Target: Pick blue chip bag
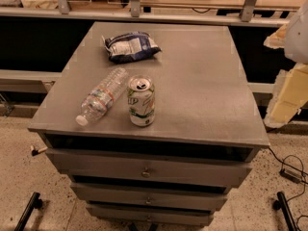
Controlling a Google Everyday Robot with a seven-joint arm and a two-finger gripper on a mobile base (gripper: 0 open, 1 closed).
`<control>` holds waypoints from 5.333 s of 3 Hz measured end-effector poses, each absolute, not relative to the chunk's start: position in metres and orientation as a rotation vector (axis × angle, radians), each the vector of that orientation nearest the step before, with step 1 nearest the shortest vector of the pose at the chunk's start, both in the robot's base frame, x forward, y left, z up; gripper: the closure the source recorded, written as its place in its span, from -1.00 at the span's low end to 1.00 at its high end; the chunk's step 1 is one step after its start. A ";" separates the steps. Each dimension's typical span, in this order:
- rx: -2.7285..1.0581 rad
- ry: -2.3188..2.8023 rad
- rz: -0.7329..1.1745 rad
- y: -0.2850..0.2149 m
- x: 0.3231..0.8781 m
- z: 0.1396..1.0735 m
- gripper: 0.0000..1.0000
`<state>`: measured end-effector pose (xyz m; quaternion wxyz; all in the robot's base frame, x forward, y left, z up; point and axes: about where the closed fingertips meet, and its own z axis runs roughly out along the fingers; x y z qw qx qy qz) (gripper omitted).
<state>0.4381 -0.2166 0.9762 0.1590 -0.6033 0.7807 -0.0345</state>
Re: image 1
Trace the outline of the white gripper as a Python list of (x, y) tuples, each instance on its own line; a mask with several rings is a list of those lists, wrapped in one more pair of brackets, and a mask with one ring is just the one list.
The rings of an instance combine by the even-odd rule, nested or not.
[(300, 63), (289, 71), (280, 70), (275, 79), (264, 122), (269, 128), (280, 128), (308, 102), (308, 0), (288, 25), (265, 39), (264, 45), (271, 49), (284, 47), (285, 57)]

